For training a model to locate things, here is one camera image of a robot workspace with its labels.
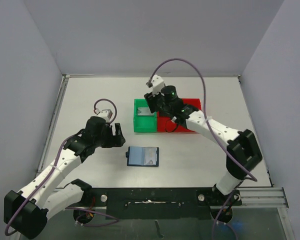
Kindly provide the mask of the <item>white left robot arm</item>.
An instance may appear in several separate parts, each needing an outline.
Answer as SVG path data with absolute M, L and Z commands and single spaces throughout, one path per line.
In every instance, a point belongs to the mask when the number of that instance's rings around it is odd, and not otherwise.
M 85 128 L 61 143 L 55 159 L 34 180 L 19 191 L 10 190 L 5 195 L 5 235 L 19 232 L 32 240 L 53 215 L 74 203 L 89 204 L 92 186 L 80 179 L 71 181 L 59 193 L 53 194 L 53 191 L 69 173 L 93 155 L 96 148 L 122 147 L 125 142 L 119 123 L 111 124 L 106 117 L 90 117 Z

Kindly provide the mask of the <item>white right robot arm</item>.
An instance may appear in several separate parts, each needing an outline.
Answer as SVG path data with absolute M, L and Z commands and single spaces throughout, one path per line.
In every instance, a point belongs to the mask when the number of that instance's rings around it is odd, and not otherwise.
M 152 113 L 160 113 L 169 117 L 177 125 L 201 134 L 221 147 L 226 154 L 226 173 L 215 185 L 213 200 L 220 205 L 231 198 L 231 192 L 262 161 L 263 156 L 255 134 L 246 129 L 239 131 L 219 123 L 199 108 L 185 104 L 177 96 L 171 94 L 168 99 L 162 94 L 144 95 Z

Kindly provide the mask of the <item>blue leather card holder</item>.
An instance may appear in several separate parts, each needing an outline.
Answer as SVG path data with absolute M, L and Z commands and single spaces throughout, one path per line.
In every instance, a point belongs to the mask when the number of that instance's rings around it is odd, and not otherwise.
M 145 148 L 156 148 L 157 149 L 157 162 L 154 166 L 144 165 L 144 151 Z M 141 147 L 141 146 L 129 146 L 125 153 L 126 165 L 129 167 L 158 167 L 159 166 L 159 147 Z

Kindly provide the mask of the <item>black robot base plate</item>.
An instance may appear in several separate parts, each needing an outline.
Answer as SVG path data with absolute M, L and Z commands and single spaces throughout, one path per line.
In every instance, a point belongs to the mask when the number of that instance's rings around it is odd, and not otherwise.
M 119 220 L 209 220 L 225 205 L 226 211 L 242 205 L 236 190 L 224 196 L 213 187 L 96 188 L 85 191 L 74 207 L 104 209 Z

